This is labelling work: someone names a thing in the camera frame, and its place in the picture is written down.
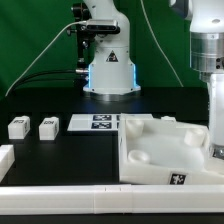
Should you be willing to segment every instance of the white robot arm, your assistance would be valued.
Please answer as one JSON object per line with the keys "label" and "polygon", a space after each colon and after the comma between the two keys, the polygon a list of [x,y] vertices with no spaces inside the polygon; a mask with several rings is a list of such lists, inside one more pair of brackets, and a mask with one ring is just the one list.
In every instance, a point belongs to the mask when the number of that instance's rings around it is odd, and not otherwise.
{"label": "white robot arm", "polygon": [[192,19],[191,68],[210,86],[211,154],[224,159],[224,1],[170,0],[170,7]]}
{"label": "white robot arm", "polygon": [[130,24],[127,17],[115,8],[113,0],[84,0],[92,25],[117,22],[120,33],[97,35],[95,57],[89,65],[86,95],[99,100],[117,101],[140,92],[136,84],[136,68],[130,60]]}

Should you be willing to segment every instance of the black table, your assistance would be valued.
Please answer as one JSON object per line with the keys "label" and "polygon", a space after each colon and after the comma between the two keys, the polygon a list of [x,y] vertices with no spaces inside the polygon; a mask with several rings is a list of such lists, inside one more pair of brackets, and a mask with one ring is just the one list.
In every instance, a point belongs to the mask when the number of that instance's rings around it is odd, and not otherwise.
{"label": "black table", "polygon": [[[0,186],[119,184],[117,132],[67,132],[72,114],[151,113],[206,125],[208,93],[203,88],[146,88],[139,98],[100,102],[76,88],[27,88],[0,101],[0,145],[13,144],[16,162]],[[31,119],[23,141],[8,139],[7,125],[16,116]],[[60,119],[53,142],[39,140],[45,117]],[[0,216],[0,223],[223,223],[222,214],[110,214]]]}

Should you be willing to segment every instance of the white foam block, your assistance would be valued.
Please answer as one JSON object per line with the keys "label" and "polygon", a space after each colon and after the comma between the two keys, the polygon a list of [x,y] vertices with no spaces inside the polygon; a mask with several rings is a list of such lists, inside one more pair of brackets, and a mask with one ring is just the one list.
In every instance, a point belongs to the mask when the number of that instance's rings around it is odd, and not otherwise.
{"label": "white foam block", "polygon": [[40,140],[55,140],[59,132],[59,119],[57,117],[45,118],[39,126]]}
{"label": "white foam block", "polygon": [[0,182],[9,171],[15,161],[13,145],[2,145],[0,147]]}
{"label": "white foam block", "polygon": [[24,139],[30,131],[30,118],[16,117],[8,125],[9,139]]}

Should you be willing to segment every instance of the green wall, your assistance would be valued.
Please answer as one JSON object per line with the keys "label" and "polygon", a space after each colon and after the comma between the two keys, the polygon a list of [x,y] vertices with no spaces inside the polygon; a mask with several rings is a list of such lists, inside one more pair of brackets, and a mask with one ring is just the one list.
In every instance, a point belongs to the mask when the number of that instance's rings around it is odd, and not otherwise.
{"label": "green wall", "polygon": [[[74,21],[70,8],[80,0],[7,0],[0,2],[0,98],[56,34]],[[144,0],[159,43],[185,86],[203,86],[189,68],[189,22],[168,7],[168,0]],[[143,17],[140,0],[115,0],[131,22],[131,59],[144,86],[179,86],[157,49]],[[63,34],[29,73],[74,68],[75,37]],[[71,83],[45,83],[71,86]]]}

